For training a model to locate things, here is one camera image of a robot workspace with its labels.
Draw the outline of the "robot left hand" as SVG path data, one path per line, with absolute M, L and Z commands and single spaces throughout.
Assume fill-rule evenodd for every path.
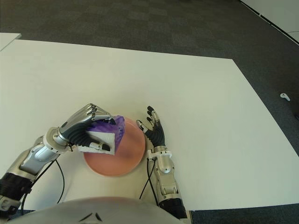
M 97 105 L 87 104 L 59 127 L 60 135 L 73 145 L 109 151 L 110 146 L 108 144 L 93 139 L 87 133 L 87 129 L 98 120 L 110 125 L 116 124 L 114 117 L 110 113 Z

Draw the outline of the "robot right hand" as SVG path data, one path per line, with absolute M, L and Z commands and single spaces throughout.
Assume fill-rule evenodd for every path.
M 147 128 L 140 120 L 137 120 L 137 126 L 150 140 L 153 147 L 165 146 L 165 136 L 162 124 L 157 112 L 151 106 L 147 107 L 147 121 L 150 122 L 152 128 Z

